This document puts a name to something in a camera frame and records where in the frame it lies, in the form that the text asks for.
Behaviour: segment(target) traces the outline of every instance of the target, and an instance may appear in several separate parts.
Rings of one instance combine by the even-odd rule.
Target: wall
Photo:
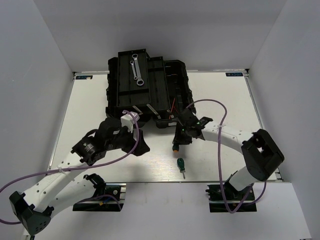
[[[34,0],[70,68],[147,48],[188,70],[249,68],[286,0]]]
[[[0,7],[0,185],[45,170],[72,73],[32,0],[3,0]],[[0,195],[0,218],[17,221],[9,195]],[[1,239],[20,239],[21,225],[0,223]]]
[[[252,65],[250,85],[312,239],[320,239],[319,76],[320,1],[288,0]]]

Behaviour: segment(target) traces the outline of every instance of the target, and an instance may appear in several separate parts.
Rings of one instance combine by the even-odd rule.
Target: robotic arm
[[[192,138],[218,142],[220,125],[211,118],[203,117],[199,120],[186,108],[177,119],[173,150],[178,150],[179,145],[190,144]],[[246,166],[231,175],[224,183],[226,191],[235,195],[257,181],[266,181],[285,159],[270,134],[264,129],[251,133],[223,126],[221,144],[238,151],[244,157]]]
[[[136,121],[139,116],[131,112]],[[51,219],[65,208],[83,199],[103,195],[105,182],[96,175],[87,175],[80,182],[66,187],[86,169],[73,171],[65,168],[92,166],[106,156],[106,152],[122,149],[129,153],[136,144],[133,134],[134,120],[129,114],[121,117],[106,118],[98,129],[89,131],[74,147],[67,157],[56,167],[59,171],[45,176],[37,184],[23,193],[15,191],[10,197],[14,214],[30,235],[41,232]],[[139,129],[139,141],[132,152],[141,156],[150,148],[144,141],[143,131]]]

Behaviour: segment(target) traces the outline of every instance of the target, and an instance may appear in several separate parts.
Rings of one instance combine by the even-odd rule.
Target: table
[[[225,124],[238,130],[254,132],[260,128],[258,118],[244,77],[226,77],[223,72],[189,72],[189,87],[193,100],[212,98],[224,103],[228,109]],[[98,128],[106,118],[108,104],[107,75],[96,74],[92,79],[75,80],[63,121],[61,133],[52,161],[57,166],[89,130]],[[213,102],[196,104],[197,116],[220,121],[224,110]],[[129,182],[217,182],[217,144],[195,139],[192,144],[181,146],[172,152],[175,128],[158,129],[151,120],[143,128],[145,142],[150,152],[140,156],[128,156],[115,164],[89,169],[80,174],[96,173],[109,183]],[[245,165],[243,156],[222,146],[222,174],[226,180]],[[98,163],[105,163],[123,156],[120,149],[109,151]],[[185,179],[177,167],[177,158],[185,162]],[[273,174],[269,180],[276,180]]]

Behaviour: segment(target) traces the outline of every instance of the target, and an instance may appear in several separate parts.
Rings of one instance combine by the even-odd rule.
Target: black toolbox
[[[138,55],[142,86],[134,80],[133,54]],[[109,59],[108,68],[107,116],[119,119],[122,111],[128,110],[140,115],[140,127],[152,117],[162,129],[175,126],[178,112],[193,102],[182,61],[164,61],[162,56],[150,57],[146,49],[139,49],[119,52],[118,57]]]

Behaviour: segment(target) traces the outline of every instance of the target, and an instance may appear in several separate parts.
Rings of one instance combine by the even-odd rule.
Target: silver wrench
[[[134,62],[134,61],[130,61],[130,64],[131,64],[132,72],[133,72],[133,75],[134,75],[133,79],[134,79],[134,80],[137,80],[138,77],[137,77],[137,75],[136,75],[135,62]]]
[[[138,77],[137,78],[137,81],[136,81],[136,84],[138,86],[143,86],[145,84],[145,81],[143,81],[143,79],[141,78],[141,73],[140,73],[140,68],[139,68],[139,62],[138,62],[138,54],[133,54],[132,55],[132,58],[134,60],[134,65],[135,65],[135,70],[136,70],[136,76]]]

